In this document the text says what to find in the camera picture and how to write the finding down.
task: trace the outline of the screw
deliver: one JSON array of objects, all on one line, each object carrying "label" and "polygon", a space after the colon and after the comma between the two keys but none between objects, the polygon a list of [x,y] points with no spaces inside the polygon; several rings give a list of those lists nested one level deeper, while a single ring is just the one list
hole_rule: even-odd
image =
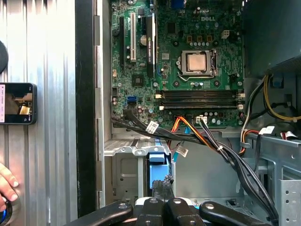
[{"label": "screw", "polygon": [[127,205],[125,203],[121,203],[121,204],[119,204],[118,208],[119,209],[126,209]]},{"label": "screw", "polygon": [[181,199],[174,199],[174,203],[180,204],[181,203]]},{"label": "screw", "polygon": [[158,203],[158,201],[156,199],[151,199],[150,203]]},{"label": "screw", "polygon": [[212,204],[206,204],[205,207],[210,210],[214,209],[214,205],[212,205]]}]

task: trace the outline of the smartphone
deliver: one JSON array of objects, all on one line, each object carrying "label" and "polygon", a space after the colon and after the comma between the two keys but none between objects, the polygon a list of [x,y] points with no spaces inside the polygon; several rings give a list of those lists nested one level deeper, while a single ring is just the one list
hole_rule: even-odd
[{"label": "smartphone", "polygon": [[37,121],[37,86],[0,83],[0,125],[29,125]]}]

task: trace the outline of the sata port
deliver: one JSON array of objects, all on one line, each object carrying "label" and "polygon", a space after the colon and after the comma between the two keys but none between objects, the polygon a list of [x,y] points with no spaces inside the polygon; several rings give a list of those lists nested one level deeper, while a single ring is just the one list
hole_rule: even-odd
[{"label": "sata port", "polygon": [[129,96],[129,97],[127,97],[127,104],[128,105],[135,105],[135,104],[137,104],[137,97],[136,96]]}]

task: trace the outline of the dell logo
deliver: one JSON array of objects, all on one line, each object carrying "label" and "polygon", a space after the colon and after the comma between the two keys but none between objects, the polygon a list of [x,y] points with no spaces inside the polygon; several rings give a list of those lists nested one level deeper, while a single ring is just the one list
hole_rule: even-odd
[{"label": "dell logo", "polygon": [[215,17],[214,16],[202,16],[201,17],[201,21],[215,21]]}]

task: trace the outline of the phone screen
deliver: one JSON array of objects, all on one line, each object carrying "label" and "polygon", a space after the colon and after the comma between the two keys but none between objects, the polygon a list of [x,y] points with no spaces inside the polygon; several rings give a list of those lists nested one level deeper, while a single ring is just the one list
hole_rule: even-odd
[{"label": "phone screen", "polygon": [[0,123],[32,123],[34,115],[33,102],[34,87],[32,84],[0,84]]}]

